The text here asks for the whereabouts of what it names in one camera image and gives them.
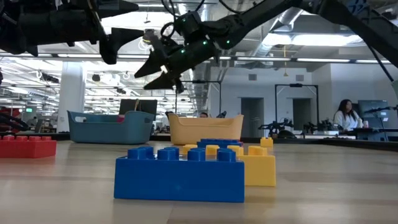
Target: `door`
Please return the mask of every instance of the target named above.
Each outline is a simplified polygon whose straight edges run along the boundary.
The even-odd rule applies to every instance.
[[[241,114],[244,116],[242,125],[242,137],[261,138],[264,132],[258,127],[264,124],[264,99],[242,98]]]
[[[302,130],[308,122],[311,122],[311,99],[293,99],[294,130]]]

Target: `table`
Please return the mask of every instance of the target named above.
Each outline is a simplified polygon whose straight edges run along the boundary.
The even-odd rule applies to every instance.
[[[245,203],[115,200],[115,158],[131,147],[62,141],[53,158],[0,159],[0,223],[398,222],[396,152],[276,144],[277,187],[247,187]]]
[[[398,133],[397,128],[354,128],[353,133],[358,140],[388,141],[386,133]]]

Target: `computer monitor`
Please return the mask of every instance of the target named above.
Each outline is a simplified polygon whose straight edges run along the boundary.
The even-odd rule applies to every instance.
[[[137,100],[121,100],[119,114],[126,114],[128,111],[134,111]],[[150,113],[156,116],[157,100],[139,100],[136,111]]]
[[[358,100],[359,116],[361,118],[388,118],[388,110],[369,113],[367,111],[388,107],[387,100]]]

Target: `white shirt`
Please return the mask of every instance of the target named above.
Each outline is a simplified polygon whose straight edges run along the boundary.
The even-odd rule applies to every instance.
[[[346,129],[348,131],[352,131],[354,128],[362,128],[359,126],[360,118],[355,111],[354,115],[356,118],[355,120],[351,115],[347,114],[346,116],[344,116],[343,112],[337,111],[337,113],[335,114],[335,118],[333,119],[333,122],[335,124],[339,124],[341,127],[343,127],[343,129]]]

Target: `lego brick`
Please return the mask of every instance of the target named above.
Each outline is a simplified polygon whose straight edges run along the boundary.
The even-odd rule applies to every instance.
[[[230,149],[219,149],[217,160],[206,160],[205,150],[193,148],[187,160],[175,149],[130,149],[116,159],[114,197],[146,200],[244,202],[244,164]]]
[[[217,149],[220,147],[217,145],[207,145],[206,146],[206,156],[216,156],[217,155]]]
[[[261,147],[274,147],[274,140],[272,138],[262,137],[260,140]]]
[[[268,156],[266,148],[249,146],[248,155],[238,159],[244,162],[246,186],[276,186],[275,156]]]
[[[4,136],[0,139],[0,158],[43,158],[54,156],[57,142],[51,137]]]
[[[197,145],[184,145],[182,146],[181,155],[187,155],[189,150],[197,147],[198,147]]]
[[[243,147],[228,146],[228,149],[232,149],[236,153],[236,156],[243,156]]]
[[[207,145],[226,149],[228,146],[243,146],[243,143],[235,139],[202,139],[200,142],[197,142],[197,146],[200,148],[206,148]]]

